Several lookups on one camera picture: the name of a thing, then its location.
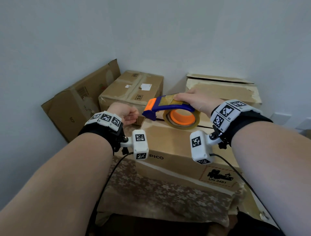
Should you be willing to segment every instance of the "person's left arm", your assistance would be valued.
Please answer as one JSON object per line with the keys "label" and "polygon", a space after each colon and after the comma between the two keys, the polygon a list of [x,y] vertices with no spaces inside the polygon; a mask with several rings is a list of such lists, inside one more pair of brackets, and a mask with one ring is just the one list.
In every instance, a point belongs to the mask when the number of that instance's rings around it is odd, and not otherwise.
{"label": "person's left arm", "polygon": [[[121,103],[108,111],[124,125],[138,111]],[[113,152],[104,138],[84,133],[41,166],[0,212],[0,235],[85,235]]]}

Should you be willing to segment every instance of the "person's right hand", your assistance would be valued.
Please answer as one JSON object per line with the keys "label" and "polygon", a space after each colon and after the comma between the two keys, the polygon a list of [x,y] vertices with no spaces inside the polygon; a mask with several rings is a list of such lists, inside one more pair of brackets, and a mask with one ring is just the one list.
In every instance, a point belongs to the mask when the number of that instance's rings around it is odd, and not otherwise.
{"label": "person's right hand", "polygon": [[192,107],[205,113],[209,118],[211,117],[212,111],[224,102],[220,98],[209,97],[200,93],[198,89],[190,89],[186,93],[178,93],[174,96],[174,99],[188,102]]}

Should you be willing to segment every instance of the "hand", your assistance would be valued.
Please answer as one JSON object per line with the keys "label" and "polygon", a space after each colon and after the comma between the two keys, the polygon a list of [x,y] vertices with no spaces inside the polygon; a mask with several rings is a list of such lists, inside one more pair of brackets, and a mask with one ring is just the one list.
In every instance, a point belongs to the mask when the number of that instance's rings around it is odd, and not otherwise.
{"label": "hand", "polygon": [[136,107],[119,102],[111,104],[107,111],[120,116],[122,118],[123,125],[135,123],[139,116],[139,112]]}
{"label": "hand", "polygon": [[174,99],[188,102],[192,107],[205,113],[209,118],[212,111],[224,102],[220,98],[209,97],[204,93],[200,93],[196,88],[190,89],[186,93],[178,93],[174,96]]}

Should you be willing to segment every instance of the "person's left hand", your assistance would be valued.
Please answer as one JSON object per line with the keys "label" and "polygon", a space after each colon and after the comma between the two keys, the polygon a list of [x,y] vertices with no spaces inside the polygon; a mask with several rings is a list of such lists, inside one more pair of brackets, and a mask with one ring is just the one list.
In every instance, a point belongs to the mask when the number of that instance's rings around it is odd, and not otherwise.
{"label": "person's left hand", "polygon": [[111,104],[107,111],[120,116],[122,118],[123,125],[135,123],[139,116],[139,112],[136,107],[119,102]]}

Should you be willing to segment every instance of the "person's right arm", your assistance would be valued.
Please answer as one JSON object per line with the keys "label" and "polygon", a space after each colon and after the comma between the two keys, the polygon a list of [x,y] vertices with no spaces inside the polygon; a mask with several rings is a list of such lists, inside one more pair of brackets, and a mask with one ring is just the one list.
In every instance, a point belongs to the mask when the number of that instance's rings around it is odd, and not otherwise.
{"label": "person's right arm", "polygon": [[[223,100],[196,90],[175,95],[211,112]],[[279,125],[259,121],[232,138],[234,156],[249,184],[286,235],[311,234],[311,140]]]}

